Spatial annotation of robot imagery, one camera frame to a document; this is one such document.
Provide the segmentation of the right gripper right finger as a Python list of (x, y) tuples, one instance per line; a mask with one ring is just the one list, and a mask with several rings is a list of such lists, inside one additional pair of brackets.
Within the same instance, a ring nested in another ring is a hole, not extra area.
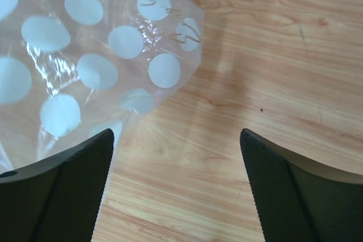
[(362, 175), (249, 129), (240, 148), (265, 241), (362, 241)]

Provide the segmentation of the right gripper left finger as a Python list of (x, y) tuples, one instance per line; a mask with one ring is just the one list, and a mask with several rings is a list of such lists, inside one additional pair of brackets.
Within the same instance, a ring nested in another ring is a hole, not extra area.
[(105, 129), (1, 174), (1, 241), (91, 241), (113, 156)]

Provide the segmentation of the clear zip top bag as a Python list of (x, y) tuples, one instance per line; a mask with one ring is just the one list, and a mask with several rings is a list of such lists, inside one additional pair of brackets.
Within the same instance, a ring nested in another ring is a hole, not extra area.
[(1, 0), (1, 172), (122, 131), (201, 63), (189, 0)]

